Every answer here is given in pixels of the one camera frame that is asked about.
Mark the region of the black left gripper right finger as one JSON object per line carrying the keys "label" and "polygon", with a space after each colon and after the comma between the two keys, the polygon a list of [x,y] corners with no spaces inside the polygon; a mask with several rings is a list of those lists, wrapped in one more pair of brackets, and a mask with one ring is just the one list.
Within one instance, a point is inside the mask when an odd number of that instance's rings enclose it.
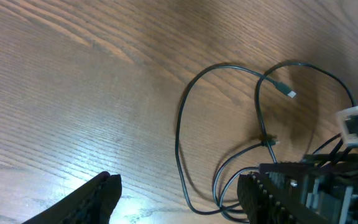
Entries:
{"label": "black left gripper right finger", "polygon": [[250,223],[328,223],[257,172],[239,176],[237,196]]}

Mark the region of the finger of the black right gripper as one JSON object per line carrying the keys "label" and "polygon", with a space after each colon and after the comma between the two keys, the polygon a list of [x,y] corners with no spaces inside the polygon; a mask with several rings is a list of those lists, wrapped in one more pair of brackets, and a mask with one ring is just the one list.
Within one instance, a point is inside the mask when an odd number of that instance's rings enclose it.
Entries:
{"label": "finger of the black right gripper", "polygon": [[275,164],[260,164],[258,178],[268,179],[269,174],[283,174],[286,178],[295,180],[315,179],[320,177],[342,178],[346,180],[358,180],[358,164],[342,162],[328,164],[322,167],[301,162],[281,162]]}

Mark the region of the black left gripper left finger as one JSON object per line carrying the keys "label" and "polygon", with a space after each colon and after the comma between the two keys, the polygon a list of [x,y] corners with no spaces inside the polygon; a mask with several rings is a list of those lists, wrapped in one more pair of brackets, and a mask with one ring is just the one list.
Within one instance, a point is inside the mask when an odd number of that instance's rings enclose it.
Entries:
{"label": "black left gripper left finger", "polygon": [[103,171],[24,224],[108,223],[121,195],[121,176]]}

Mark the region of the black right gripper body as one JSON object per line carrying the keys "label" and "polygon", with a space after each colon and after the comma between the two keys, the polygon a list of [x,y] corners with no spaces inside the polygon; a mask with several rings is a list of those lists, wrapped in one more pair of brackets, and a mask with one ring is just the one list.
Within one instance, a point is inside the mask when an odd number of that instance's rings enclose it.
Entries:
{"label": "black right gripper body", "polygon": [[358,223],[358,154],[322,162],[327,155],[289,163],[288,198],[297,206],[287,211],[289,223]]}

